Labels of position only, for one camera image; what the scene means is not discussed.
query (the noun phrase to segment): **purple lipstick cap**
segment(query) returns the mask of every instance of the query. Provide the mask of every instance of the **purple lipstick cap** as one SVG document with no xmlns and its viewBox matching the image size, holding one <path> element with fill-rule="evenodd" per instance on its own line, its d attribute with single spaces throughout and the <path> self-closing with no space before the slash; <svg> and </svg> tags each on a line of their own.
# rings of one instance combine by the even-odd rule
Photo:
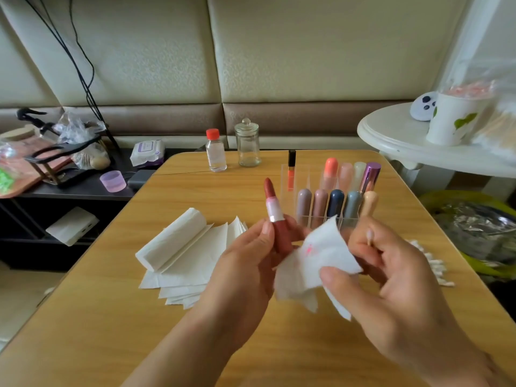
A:
<svg viewBox="0 0 516 387">
<path fill-rule="evenodd" d="M 362 177 L 362 183 L 360 183 L 359 188 L 362 193 L 375 188 L 376 180 L 378 179 L 381 169 L 382 165 L 377 162 L 369 162 L 365 165 L 364 176 Z"/>
</svg>

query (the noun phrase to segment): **lipstick tube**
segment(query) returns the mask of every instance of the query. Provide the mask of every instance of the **lipstick tube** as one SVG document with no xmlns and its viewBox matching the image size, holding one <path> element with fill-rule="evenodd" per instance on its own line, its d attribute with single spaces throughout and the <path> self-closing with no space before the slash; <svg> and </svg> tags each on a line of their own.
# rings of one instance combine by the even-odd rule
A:
<svg viewBox="0 0 516 387">
<path fill-rule="evenodd" d="M 274 249 L 280 255 L 288 255 L 293 251 L 293 246 L 288 232 L 287 221 L 285 221 L 280 201 L 276 197 L 273 183 L 269 178 L 265 178 L 264 190 L 267 198 L 265 206 L 267 207 L 269 220 L 274 226 Z"/>
<path fill-rule="evenodd" d="M 328 210 L 326 217 L 341 216 L 342 204 L 344 203 L 344 193 L 342 190 L 335 189 L 330 194 L 330 201 L 328 202 Z"/>
<path fill-rule="evenodd" d="M 358 219 L 358 209 L 362 203 L 362 193 L 359 191 L 352 191 L 348 194 L 348 199 L 344 205 L 345 219 Z"/>
<path fill-rule="evenodd" d="M 366 191 L 364 193 L 360 217 L 372 216 L 378 204 L 378 194 L 375 191 Z"/>
<path fill-rule="evenodd" d="M 328 202 L 328 193 L 324 189 L 319 189 L 314 195 L 314 207 L 312 208 L 312 222 L 310 227 L 314 230 L 324 223 L 326 214 L 326 203 Z"/>
<path fill-rule="evenodd" d="M 339 169 L 339 162 L 334 157 L 329 157 L 324 166 L 320 188 L 326 191 L 333 190 L 337 181 L 337 170 Z"/>
<path fill-rule="evenodd" d="M 342 163 L 339 171 L 339 189 L 344 193 L 349 191 L 354 178 L 354 167 L 351 163 Z"/>
<path fill-rule="evenodd" d="M 308 227 L 310 218 L 310 206 L 312 205 L 312 192 L 309 189 L 302 189 L 297 195 L 297 222 L 303 227 Z"/>
<path fill-rule="evenodd" d="M 365 165 L 364 176 L 362 177 L 362 182 L 360 183 L 359 188 L 362 193 L 372 191 L 375 188 L 376 180 L 378 179 L 381 168 L 381 164 L 377 162 L 369 162 Z"/>
<path fill-rule="evenodd" d="M 353 166 L 354 168 L 354 176 L 352 185 L 349 187 L 349 191 L 358 191 L 360 190 L 360 184 L 362 181 L 362 177 L 364 176 L 365 163 L 364 162 L 356 162 Z"/>
</svg>

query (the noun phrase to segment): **floor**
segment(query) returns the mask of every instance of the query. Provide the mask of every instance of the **floor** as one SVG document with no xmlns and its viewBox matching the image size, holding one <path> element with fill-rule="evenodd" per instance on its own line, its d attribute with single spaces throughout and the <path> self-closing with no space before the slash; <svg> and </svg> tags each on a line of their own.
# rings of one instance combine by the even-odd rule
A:
<svg viewBox="0 0 516 387">
<path fill-rule="evenodd" d="M 0 352 L 64 273 L 9 270 L 0 262 Z"/>
</svg>

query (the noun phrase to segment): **stack of napkins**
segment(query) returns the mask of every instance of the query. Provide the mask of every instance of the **stack of napkins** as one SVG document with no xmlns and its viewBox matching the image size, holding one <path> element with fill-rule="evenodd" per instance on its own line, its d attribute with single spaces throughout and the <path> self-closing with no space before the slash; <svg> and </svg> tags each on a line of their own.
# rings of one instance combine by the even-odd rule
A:
<svg viewBox="0 0 516 387">
<path fill-rule="evenodd" d="M 276 270 L 274 290 L 276 299 L 296 299 L 310 311 L 317 311 L 315 288 L 323 286 L 319 269 L 337 267 L 349 274 L 362 271 L 337 228 L 336 216 L 311 232 L 303 245 L 285 258 Z M 324 288 L 339 314 L 348 320 L 351 314 Z"/>
<path fill-rule="evenodd" d="M 221 254 L 246 230 L 238 217 L 213 227 L 201 212 L 188 209 L 136 253 L 147 268 L 140 288 L 161 288 L 159 298 L 166 298 L 165 304 L 193 307 Z"/>
</svg>

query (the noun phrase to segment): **lip gloss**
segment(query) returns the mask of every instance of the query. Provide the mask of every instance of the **lip gloss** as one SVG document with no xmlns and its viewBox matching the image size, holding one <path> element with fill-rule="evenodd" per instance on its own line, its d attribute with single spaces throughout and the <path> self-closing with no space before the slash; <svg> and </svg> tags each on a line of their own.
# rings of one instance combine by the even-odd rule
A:
<svg viewBox="0 0 516 387">
<path fill-rule="evenodd" d="M 269 178 L 265 178 L 263 183 L 265 190 L 265 205 L 267 206 L 267 213 L 269 220 L 274 226 L 274 248 L 280 255 L 290 254 L 293 250 L 290 234 L 288 233 L 287 221 L 283 217 L 280 202 L 274 192 L 273 183 Z"/>
<path fill-rule="evenodd" d="M 296 168 L 296 150 L 288 150 L 288 191 L 293 190 L 293 179 Z"/>
</svg>

